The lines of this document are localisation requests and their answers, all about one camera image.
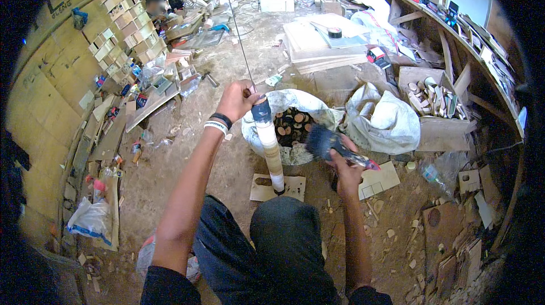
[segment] black shirt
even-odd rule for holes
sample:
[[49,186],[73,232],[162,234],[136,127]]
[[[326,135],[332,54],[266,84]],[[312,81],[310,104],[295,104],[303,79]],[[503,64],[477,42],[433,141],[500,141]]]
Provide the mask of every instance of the black shirt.
[[[392,304],[389,295],[379,293],[372,287],[359,288],[349,298],[351,305]],[[158,266],[150,266],[140,304],[201,304],[201,295],[182,274]]]
[[182,0],[168,0],[172,9],[183,9],[184,2]]

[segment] duct tape roll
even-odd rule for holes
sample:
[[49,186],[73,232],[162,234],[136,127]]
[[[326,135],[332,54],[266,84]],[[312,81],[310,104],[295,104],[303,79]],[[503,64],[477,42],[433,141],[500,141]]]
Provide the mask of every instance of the duct tape roll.
[[328,36],[331,39],[339,39],[342,37],[342,30],[338,27],[330,27],[328,28]]

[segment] cable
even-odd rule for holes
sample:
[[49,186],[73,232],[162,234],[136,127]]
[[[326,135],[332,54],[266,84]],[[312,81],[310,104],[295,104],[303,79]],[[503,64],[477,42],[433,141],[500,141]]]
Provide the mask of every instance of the cable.
[[501,150],[511,149],[512,147],[517,146],[517,145],[519,145],[519,144],[523,144],[523,143],[524,143],[523,141],[520,141],[520,142],[517,142],[517,143],[512,144],[512,145],[510,145],[510,146],[506,146],[506,147],[503,147],[503,148],[492,149],[492,150],[489,150],[489,151],[485,152],[485,155],[486,155],[486,154],[489,154],[489,153],[491,153],[491,152],[499,152],[499,151],[501,151]]
[[248,60],[246,58],[246,53],[244,52],[244,47],[242,45],[242,39],[240,38],[240,32],[238,30],[238,26],[236,25],[236,17],[235,17],[235,13],[233,11],[233,5],[231,4],[231,0],[228,0],[228,2],[229,2],[229,7],[231,9],[231,13],[233,14],[233,21],[235,22],[236,34],[237,34],[238,39],[239,39],[240,49],[242,50],[242,56],[244,57],[244,62],[246,63],[246,68],[248,69],[248,75],[250,76],[250,81],[252,82],[253,91],[257,92],[257,89],[255,88],[255,83],[253,82],[253,79],[252,79],[252,73],[250,72],[250,66],[248,65]]

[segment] concrete floor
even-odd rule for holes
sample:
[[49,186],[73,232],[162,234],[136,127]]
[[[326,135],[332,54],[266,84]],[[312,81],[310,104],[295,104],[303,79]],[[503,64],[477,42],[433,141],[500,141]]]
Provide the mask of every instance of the concrete floor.
[[[243,40],[248,63],[254,79],[271,76],[277,68],[288,61],[282,54],[282,48],[271,47],[270,43],[275,36],[283,32],[282,25],[293,20],[297,15],[316,12],[314,10],[300,10],[296,12],[257,13],[251,10],[248,4],[242,7],[244,12],[250,12],[255,17],[249,24],[255,29],[249,38]],[[248,15],[241,15],[239,23],[248,20]],[[210,70],[211,74],[220,83],[220,87],[213,89],[204,81],[189,97],[185,98],[180,106],[173,111],[163,111],[150,118],[148,130],[153,133],[154,140],[159,141],[165,136],[171,136],[170,129],[181,125],[175,133],[174,142],[170,146],[154,149],[150,145],[143,145],[140,164],[137,167],[130,161],[125,161],[123,169],[125,177],[121,179],[119,195],[125,201],[119,210],[119,252],[102,251],[90,248],[82,238],[85,254],[98,254],[104,261],[101,268],[102,279],[99,281],[102,293],[90,292],[93,303],[110,304],[138,304],[142,292],[142,281],[135,271],[136,261],[131,260],[131,254],[137,256],[142,243],[154,232],[162,215],[165,202],[178,178],[178,174],[187,162],[187,158],[203,131],[202,123],[212,114],[222,95],[224,87],[231,81],[246,78],[246,66],[239,45],[232,45],[230,36],[224,36],[222,43],[205,49],[195,61],[195,67],[200,71]],[[316,75],[300,76],[297,70],[289,68],[287,73],[295,73],[283,82],[293,82],[298,88],[320,96],[329,106],[343,105],[351,91],[360,84],[354,76],[358,71],[345,66],[331,69]],[[367,77],[360,78],[371,81],[380,81],[380,72],[370,68],[365,70]],[[321,88],[316,77],[322,77],[343,82],[340,88],[328,91]],[[269,91],[265,84],[258,86],[260,91]],[[183,129],[190,127],[191,131],[182,135]],[[242,232],[249,236],[251,216],[258,203],[249,200],[251,179],[254,173],[266,173],[265,160],[256,155],[245,142],[240,131],[240,122],[233,125],[233,138],[224,142],[217,154],[214,167],[210,174],[207,193],[220,199],[230,209]],[[136,141],[142,129],[136,127],[125,134],[121,141],[119,153],[123,158],[130,158],[131,146]],[[367,152],[377,163],[384,163],[389,159],[383,153]],[[417,172],[405,171],[404,163],[394,162],[401,184],[375,196],[376,200],[383,200],[384,207],[376,221],[369,214],[365,202],[361,202],[361,211],[366,215],[366,224],[371,227],[371,254],[373,258],[372,285],[378,291],[388,293],[394,304],[405,303],[405,295],[412,291],[417,283],[416,275],[424,274],[425,259],[424,234],[418,233],[414,246],[413,258],[417,260],[414,269],[409,267],[407,260],[407,243],[410,239],[412,220],[418,218],[419,209],[435,199],[431,188]],[[291,176],[306,177],[305,202],[317,207],[322,221],[322,239],[328,247],[326,270],[333,276],[339,293],[344,292],[344,225],[340,199],[330,189],[332,178],[330,167],[323,162],[310,162],[305,165],[284,167],[284,173]],[[327,209],[327,199],[330,199],[333,213]],[[395,236],[388,238],[386,231],[393,229]],[[111,264],[113,270],[108,272]],[[203,304],[219,304],[219,300],[206,285],[205,280],[197,282]]]

